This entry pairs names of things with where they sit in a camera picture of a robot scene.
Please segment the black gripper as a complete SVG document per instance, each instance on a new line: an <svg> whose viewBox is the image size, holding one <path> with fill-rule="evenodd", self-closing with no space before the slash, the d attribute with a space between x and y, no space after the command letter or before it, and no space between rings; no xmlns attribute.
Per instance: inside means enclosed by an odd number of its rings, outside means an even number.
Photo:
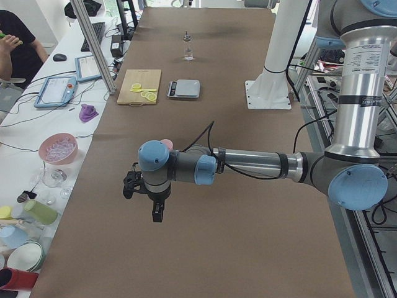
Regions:
<svg viewBox="0 0 397 298"><path fill-rule="evenodd" d="M145 183L148 197L154 201L152 218L153 222L162 222L164 217L164 201L171 194L171 183L152 185Z"/></svg>

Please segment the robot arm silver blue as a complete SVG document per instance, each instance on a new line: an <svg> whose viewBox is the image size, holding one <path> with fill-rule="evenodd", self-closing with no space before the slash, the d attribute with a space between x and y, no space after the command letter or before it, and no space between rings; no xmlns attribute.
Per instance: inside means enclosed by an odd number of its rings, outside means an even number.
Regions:
<svg viewBox="0 0 397 298"><path fill-rule="evenodd" d="M140 170L124 179L124 196L147 194L153 201L153 220L161 222L173 181L210 185L217 174L230 169L254 179L287 178L313 186L348 210L372 207L388 189L374 141L395 38L395 1L321 1L316 45L345 51L333 139L323 153L286 155L196 143L172 150L151 140L138 150Z"/></svg>

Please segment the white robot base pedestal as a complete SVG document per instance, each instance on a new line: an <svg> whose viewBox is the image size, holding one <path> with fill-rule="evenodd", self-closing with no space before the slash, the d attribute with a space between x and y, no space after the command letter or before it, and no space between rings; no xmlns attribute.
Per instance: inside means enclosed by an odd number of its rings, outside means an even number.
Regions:
<svg viewBox="0 0 397 298"><path fill-rule="evenodd" d="M254 81L246 81L249 109L291 109L287 73L298 35L304 28L311 1L280 1L263 71Z"/></svg>

